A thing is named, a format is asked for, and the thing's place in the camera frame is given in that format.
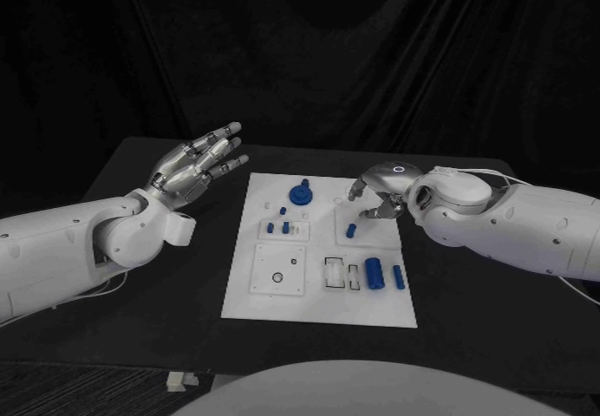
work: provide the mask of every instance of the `silver robot hand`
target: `silver robot hand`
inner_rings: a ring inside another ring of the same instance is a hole
[[[156,164],[144,191],[172,211],[197,199],[213,179],[248,162],[244,154],[219,163],[223,156],[239,146],[239,138],[228,140],[239,130],[241,124],[229,123],[195,141],[179,145]]]
[[[422,176],[422,171],[410,163],[384,162],[375,165],[356,179],[347,199],[353,201],[369,187],[384,200],[378,208],[360,213],[362,218],[398,218],[404,212],[410,187]]]

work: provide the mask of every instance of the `white board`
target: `white board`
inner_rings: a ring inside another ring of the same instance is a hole
[[[288,192],[304,178],[310,182],[313,201],[297,206],[290,202]],[[394,220],[353,217],[378,206],[381,199],[366,190],[360,198],[347,201],[352,183],[353,179],[346,178],[251,173],[222,318],[417,327],[398,227]],[[349,221],[358,225],[353,239],[345,236]],[[278,232],[283,222],[290,227],[296,224],[298,232]],[[274,233],[267,233],[268,223],[274,223]],[[304,280],[297,275],[298,264],[291,267],[290,263],[291,259],[300,261],[290,253],[301,249]],[[258,254],[261,250],[267,250],[268,256]],[[346,270],[350,264],[358,265],[360,290],[350,290],[349,284],[345,289],[326,288],[326,257],[339,257]],[[369,257],[381,260],[385,288],[379,290],[371,290],[366,284]],[[402,270],[402,290],[392,275],[395,264]]]

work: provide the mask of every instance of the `black table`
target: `black table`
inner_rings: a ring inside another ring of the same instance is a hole
[[[124,140],[82,202],[141,187],[176,142]],[[434,243],[398,220],[418,329],[221,319],[251,172],[356,177],[384,160],[492,168],[496,159],[247,146],[249,163],[192,205],[189,247],[164,243],[121,290],[0,329],[0,360],[249,374],[300,361],[394,361],[515,390],[600,393],[600,314],[549,276]]]

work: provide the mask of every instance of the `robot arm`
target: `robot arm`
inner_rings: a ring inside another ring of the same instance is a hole
[[[386,162],[362,174],[349,200],[368,186],[384,201],[362,217],[397,218],[405,206],[440,244],[535,273],[600,281],[598,199],[525,183],[492,189],[467,171],[499,174],[440,166],[424,174]]]
[[[174,210],[248,161],[242,155],[219,163],[241,143],[228,140],[239,129],[231,123],[177,146],[144,189],[124,197],[0,220],[0,320],[56,305],[147,264],[164,241],[189,244],[195,220]]]

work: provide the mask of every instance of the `robotic hand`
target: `robotic hand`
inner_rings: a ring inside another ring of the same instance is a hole
[[[241,140],[231,123],[160,159],[144,189],[0,219],[0,321],[45,309],[187,245],[195,220],[176,209],[248,161],[221,162]]]
[[[469,172],[503,176],[492,188]],[[510,185],[508,179],[519,182]],[[437,166],[422,173],[411,164],[373,166],[352,185],[353,201],[369,187],[382,198],[365,218],[397,218],[405,207],[427,235],[544,275],[600,281],[600,200],[534,186],[486,169]]]

